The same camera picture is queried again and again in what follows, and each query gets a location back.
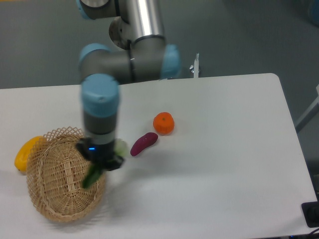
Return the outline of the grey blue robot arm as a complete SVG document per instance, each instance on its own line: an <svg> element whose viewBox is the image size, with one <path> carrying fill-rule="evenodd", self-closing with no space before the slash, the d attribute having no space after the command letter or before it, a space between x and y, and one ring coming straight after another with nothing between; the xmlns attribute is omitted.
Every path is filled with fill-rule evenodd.
<svg viewBox="0 0 319 239"><path fill-rule="evenodd" d="M98 171L120 168L123 157L114 152L119 85L168 79L181 70L178 47L167 44L157 0L79 0L85 19L114 17L120 51L92 43L79 57L81 102L85 134L77 150Z"/></svg>

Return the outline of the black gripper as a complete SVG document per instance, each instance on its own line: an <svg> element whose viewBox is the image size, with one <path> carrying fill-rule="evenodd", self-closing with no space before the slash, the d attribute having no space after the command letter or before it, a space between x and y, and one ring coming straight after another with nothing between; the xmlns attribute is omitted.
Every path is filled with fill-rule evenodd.
<svg viewBox="0 0 319 239"><path fill-rule="evenodd" d="M115 141L106 144L95 144L91 138L80 138L75 148L82 157L92 163L101 163L106 171L117 170L122 167L125 159L114 153Z"/></svg>

